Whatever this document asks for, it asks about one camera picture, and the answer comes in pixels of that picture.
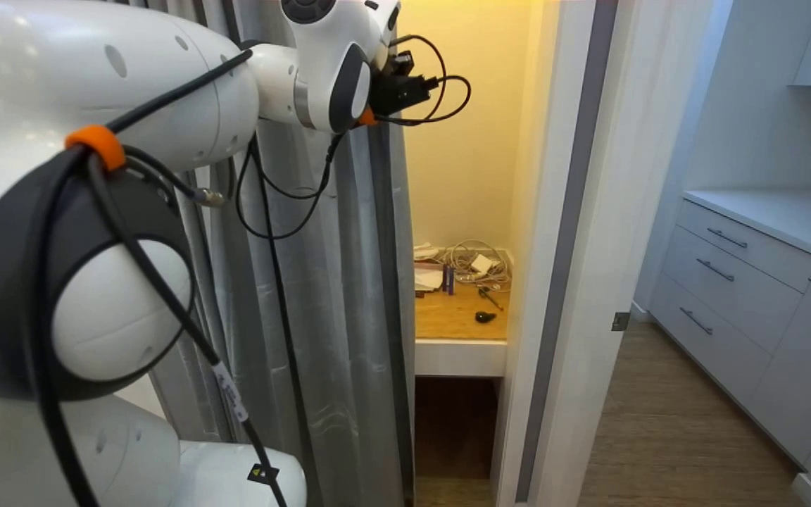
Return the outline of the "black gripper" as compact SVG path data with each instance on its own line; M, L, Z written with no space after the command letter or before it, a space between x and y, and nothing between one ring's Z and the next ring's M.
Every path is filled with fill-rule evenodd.
M391 53L380 72L371 73L370 108L374 117L391 117L432 100L440 84L436 76L418 76L409 51Z

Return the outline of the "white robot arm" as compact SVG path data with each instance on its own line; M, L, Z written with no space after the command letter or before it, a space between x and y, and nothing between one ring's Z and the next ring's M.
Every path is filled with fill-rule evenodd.
M123 393L195 331L188 173L265 121L389 110L401 0L282 0L291 42L89 0L0 0L0 507L302 507L253 441L185 442Z

